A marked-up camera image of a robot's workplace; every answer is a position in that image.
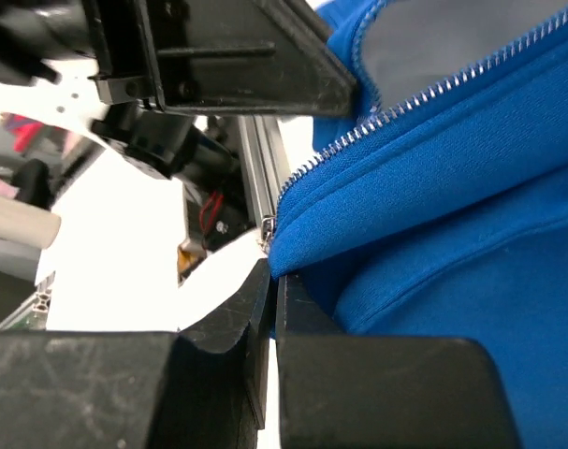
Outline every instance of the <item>white cylinder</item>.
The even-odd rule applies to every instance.
[[[54,242],[60,227],[59,215],[0,196],[0,239],[44,250]]]

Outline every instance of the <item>zipper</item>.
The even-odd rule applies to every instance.
[[[369,10],[367,16],[360,24],[359,30],[362,30],[362,33],[360,33],[358,37],[364,36],[367,26],[372,22],[375,17],[376,11],[379,10],[380,6],[383,3],[384,2],[382,1],[378,1],[376,2],[375,6]],[[321,152],[318,152],[315,156],[313,156],[313,158],[309,160],[307,164],[295,170],[287,179],[280,190],[277,201],[276,217],[279,216],[279,209],[282,204],[282,200],[285,197],[285,194],[287,194],[287,192],[300,180],[302,180],[308,174],[314,172],[318,167],[325,164],[328,160],[337,156],[341,152],[345,152],[347,149],[352,148],[356,143],[370,136],[372,133],[380,130],[387,124],[398,120],[406,114],[409,114],[410,112],[428,104],[430,101],[433,101],[450,91],[458,89],[467,82],[479,78],[482,75],[488,73],[490,70],[510,61],[515,56],[521,54],[523,51],[530,49],[532,46],[539,43],[549,35],[553,34],[556,30],[562,28],[567,23],[568,7],[552,16],[543,24],[532,29],[529,33],[526,33],[522,37],[508,44],[494,54],[486,57],[480,62],[463,68],[462,70],[460,70],[460,72],[451,75],[450,77],[447,77],[444,80],[435,83],[434,85],[429,86],[427,89],[409,97],[408,99],[397,104],[395,107],[372,115],[370,118],[366,119],[364,122],[346,133],[344,136],[334,140]],[[354,48],[355,52],[353,56],[354,58],[356,58],[355,65],[362,67],[361,62],[357,60],[359,55],[358,49],[360,48],[360,46],[356,44]],[[361,76],[362,78],[365,78],[365,80],[368,80],[369,78],[365,77],[365,75],[366,73],[362,73]],[[374,86],[370,87],[370,84],[367,83],[367,88],[371,90],[372,88],[374,88]],[[269,232],[263,236],[265,240],[262,244],[262,248],[264,248],[264,251],[266,252],[269,251],[270,243],[275,236],[276,225],[277,222],[275,217],[265,217],[265,219],[263,220],[262,228],[264,226],[269,227]]]
[[[258,245],[265,254],[269,254],[269,248],[271,246],[271,241],[275,235],[275,216],[265,215],[263,221],[261,222],[261,238],[258,241]]]

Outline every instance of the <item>metal zipper teeth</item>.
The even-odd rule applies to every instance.
[[[459,73],[428,87],[427,89],[413,95],[412,97],[404,100],[398,105],[370,117],[366,122],[358,125],[346,135],[338,138],[333,143],[330,143],[328,147],[324,148],[320,153],[317,153],[311,160],[308,161],[307,164],[294,171],[288,178],[288,180],[284,183],[277,202],[278,214],[282,199],[290,190],[290,188],[294,186],[299,180],[307,176],[309,173],[313,172],[317,167],[322,166],[332,157],[335,157],[347,148],[352,147],[355,143],[369,136],[374,131],[377,131],[386,126],[386,124],[399,119],[399,117],[402,117],[415,109],[420,108],[421,106],[429,103],[431,100],[437,98],[438,96],[457,89],[470,80],[479,78],[481,75],[489,72],[489,70],[493,69],[494,67],[502,65],[503,63],[527,50],[532,45],[541,41],[545,37],[551,35],[567,23],[568,7],[562,12],[554,15],[544,24],[531,30],[528,34],[513,41],[511,44],[507,45],[488,58],[474,65],[470,65],[467,68],[461,70]]]

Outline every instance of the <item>black plastic bracket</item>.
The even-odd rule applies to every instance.
[[[177,333],[0,332],[0,449],[252,449],[274,297],[259,261]]]
[[[93,133],[119,141],[121,156],[143,173],[156,179],[176,177],[190,181],[205,192],[212,192],[224,181],[240,175],[235,154],[194,126],[196,117],[143,111],[118,123],[131,113],[129,105],[115,105],[117,119],[93,121]]]
[[[298,275],[280,279],[283,449],[519,447],[498,372],[480,345],[343,335],[316,307]]]
[[[356,80],[304,0],[83,4],[108,104],[147,99],[187,115],[352,112]]]

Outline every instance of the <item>zipper pull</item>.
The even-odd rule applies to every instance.
[[[263,253],[269,254],[271,241],[275,236],[275,217],[273,215],[265,215],[261,222],[261,239],[258,244],[263,250]]]

